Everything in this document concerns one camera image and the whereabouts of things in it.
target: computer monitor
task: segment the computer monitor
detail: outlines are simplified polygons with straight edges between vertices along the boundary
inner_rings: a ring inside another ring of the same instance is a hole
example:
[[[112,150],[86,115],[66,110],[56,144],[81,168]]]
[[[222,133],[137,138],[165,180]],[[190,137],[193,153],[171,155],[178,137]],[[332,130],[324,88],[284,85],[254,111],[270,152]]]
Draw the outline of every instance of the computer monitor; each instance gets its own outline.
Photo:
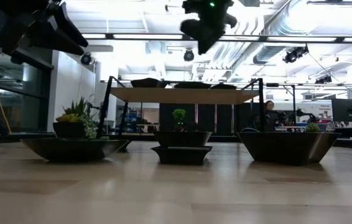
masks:
[[[333,121],[352,122],[352,100],[332,99],[332,115]]]

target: camera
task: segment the camera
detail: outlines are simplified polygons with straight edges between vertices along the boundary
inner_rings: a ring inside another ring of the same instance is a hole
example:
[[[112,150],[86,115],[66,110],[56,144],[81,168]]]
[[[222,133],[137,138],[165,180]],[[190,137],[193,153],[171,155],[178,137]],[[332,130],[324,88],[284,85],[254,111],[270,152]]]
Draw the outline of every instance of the camera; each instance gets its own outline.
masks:
[[[95,58],[91,56],[91,52],[84,53],[81,57],[83,65],[93,65],[96,62]]]
[[[225,34],[225,25],[234,27],[237,19],[227,14],[232,0],[186,0],[182,7],[186,14],[197,13],[200,20],[187,19],[180,31],[198,41],[198,54],[205,54]]]
[[[186,52],[184,53],[184,61],[191,62],[192,60],[194,60],[193,50],[187,49]]]
[[[303,55],[308,54],[308,47],[296,47],[293,50],[288,50],[287,55],[282,59],[285,63],[294,63],[296,60],[303,57]]]

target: robotic arm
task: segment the robotic arm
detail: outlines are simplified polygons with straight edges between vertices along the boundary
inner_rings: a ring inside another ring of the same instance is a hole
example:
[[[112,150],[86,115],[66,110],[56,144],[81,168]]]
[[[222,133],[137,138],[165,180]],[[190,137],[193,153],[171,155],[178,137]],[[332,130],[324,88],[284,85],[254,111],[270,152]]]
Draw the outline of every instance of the robotic arm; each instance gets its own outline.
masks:
[[[309,116],[310,118],[307,121],[308,124],[315,123],[315,121],[317,120],[316,117],[314,116],[314,114],[312,114],[312,113],[303,113],[302,109],[297,109],[296,110],[296,116],[298,116],[298,117]]]
[[[22,38],[36,47],[83,55],[88,42],[67,15],[62,0],[0,0],[0,10],[8,16],[0,30],[0,48],[12,54]]]

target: wooden shelf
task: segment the wooden shelf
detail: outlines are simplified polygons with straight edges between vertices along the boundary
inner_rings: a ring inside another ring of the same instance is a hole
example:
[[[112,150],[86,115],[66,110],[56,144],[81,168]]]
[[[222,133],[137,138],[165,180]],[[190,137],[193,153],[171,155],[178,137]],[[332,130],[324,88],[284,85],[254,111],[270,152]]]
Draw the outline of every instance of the wooden shelf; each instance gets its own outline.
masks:
[[[256,90],[211,90],[177,88],[111,88],[125,102],[238,105],[259,95]]]

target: person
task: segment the person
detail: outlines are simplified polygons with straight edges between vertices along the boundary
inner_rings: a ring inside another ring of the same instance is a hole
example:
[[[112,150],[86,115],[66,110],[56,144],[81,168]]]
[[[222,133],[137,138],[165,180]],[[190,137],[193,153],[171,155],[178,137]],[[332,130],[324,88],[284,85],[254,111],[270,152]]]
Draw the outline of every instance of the person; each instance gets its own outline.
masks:
[[[264,123],[265,132],[275,132],[276,131],[276,122],[277,122],[277,113],[273,111],[274,102],[269,100],[264,104],[264,117],[266,122]]]

